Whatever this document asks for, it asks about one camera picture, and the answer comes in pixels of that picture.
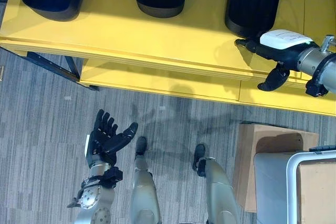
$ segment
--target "robotic arm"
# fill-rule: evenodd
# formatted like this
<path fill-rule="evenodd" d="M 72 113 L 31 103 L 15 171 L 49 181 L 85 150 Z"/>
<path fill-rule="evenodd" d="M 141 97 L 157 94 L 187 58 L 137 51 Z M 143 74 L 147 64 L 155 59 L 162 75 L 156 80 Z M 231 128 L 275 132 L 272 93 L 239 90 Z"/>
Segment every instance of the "robotic arm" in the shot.
<path fill-rule="evenodd" d="M 327 35 L 319 47 L 309 37 L 282 29 L 264 33 L 260 38 L 235 41 L 236 45 L 277 62 L 258 89 L 276 90 L 293 70 L 312 76 L 306 84 L 306 93 L 313 97 L 325 95 L 328 91 L 336 93 L 336 53 L 328 50 L 335 42 L 334 36 Z"/>
<path fill-rule="evenodd" d="M 114 188 L 122 180 L 122 171 L 114 165 L 116 152 L 124 148 L 134 138 L 138 129 L 132 123 L 128 129 L 116 134 L 118 126 L 109 113 L 99 110 L 93 131 L 90 134 L 86 160 L 90 171 L 89 177 L 82 182 L 76 198 L 67 206 L 80 207 L 75 224 L 109 224 Z"/>

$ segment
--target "silver metal leg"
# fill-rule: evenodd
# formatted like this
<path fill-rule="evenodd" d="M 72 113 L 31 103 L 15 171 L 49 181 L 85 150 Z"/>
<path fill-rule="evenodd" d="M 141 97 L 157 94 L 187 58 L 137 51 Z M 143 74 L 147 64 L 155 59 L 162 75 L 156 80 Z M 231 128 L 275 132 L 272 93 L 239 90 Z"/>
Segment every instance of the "silver metal leg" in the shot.
<path fill-rule="evenodd" d="M 132 224 L 160 224 L 158 197 L 152 175 L 143 155 L 135 159 L 134 184 L 131 199 Z"/>
<path fill-rule="evenodd" d="M 206 159 L 206 204 L 209 224 L 240 223 L 233 188 L 224 170 L 213 159 Z"/>

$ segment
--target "cardboard box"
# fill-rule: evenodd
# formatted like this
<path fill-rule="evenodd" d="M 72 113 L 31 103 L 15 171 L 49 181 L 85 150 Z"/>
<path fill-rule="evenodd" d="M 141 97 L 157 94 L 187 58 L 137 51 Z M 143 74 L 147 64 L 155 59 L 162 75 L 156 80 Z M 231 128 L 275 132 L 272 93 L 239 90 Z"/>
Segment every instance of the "cardboard box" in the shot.
<path fill-rule="evenodd" d="M 298 167 L 301 224 L 336 223 L 336 160 Z"/>
<path fill-rule="evenodd" d="M 319 135 L 261 124 L 241 124 L 235 159 L 233 188 L 247 212 L 257 212 L 253 159 L 256 153 L 292 152 L 318 145 Z"/>

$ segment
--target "yellow table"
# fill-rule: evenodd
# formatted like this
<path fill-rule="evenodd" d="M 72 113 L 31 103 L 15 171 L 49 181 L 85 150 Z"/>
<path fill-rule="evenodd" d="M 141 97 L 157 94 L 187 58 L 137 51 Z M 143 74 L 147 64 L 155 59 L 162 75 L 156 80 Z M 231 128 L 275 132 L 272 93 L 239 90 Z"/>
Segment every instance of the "yellow table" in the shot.
<path fill-rule="evenodd" d="M 336 97 L 306 95 L 309 77 L 301 73 L 293 72 L 278 91 L 256 89 L 275 62 L 235 47 L 237 37 L 224 24 L 225 3 L 186 0 L 180 15 L 157 19 L 135 0 L 83 0 L 79 16 L 62 23 L 8 0 L 0 45 L 21 56 L 33 51 L 87 58 L 82 84 L 336 115 Z M 334 0 L 280 0 L 274 29 L 321 43 L 336 33 L 335 10 Z"/>

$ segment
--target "gray carpet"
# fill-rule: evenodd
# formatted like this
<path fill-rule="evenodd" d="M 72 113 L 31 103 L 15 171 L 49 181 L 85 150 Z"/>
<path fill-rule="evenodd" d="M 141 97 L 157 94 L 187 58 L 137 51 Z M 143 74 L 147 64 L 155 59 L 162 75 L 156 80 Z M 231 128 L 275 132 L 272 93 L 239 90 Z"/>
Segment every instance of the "gray carpet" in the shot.
<path fill-rule="evenodd" d="M 0 65 L 0 223 L 74 221 L 78 209 L 66 205 L 87 176 L 85 139 L 100 108 L 119 129 L 137 121 L 137 136 L 149 139 L 148 163 L 163 223 L 169 224 L 205 223 L 205 180 L 191 170 L 192 152 L 205 143 L 232 179 L 241 121 L 317 132 L 320 144 L 336 143 L 332 117 L 117 89 L 94 92 L 2 49 Z M 129 223 L 134 148 L 135 141 L 118 153 L 124 180 L 116 188 L 112 223 Z M 243 223 L 256 223 L 254 214 L 241 216 Z"/>

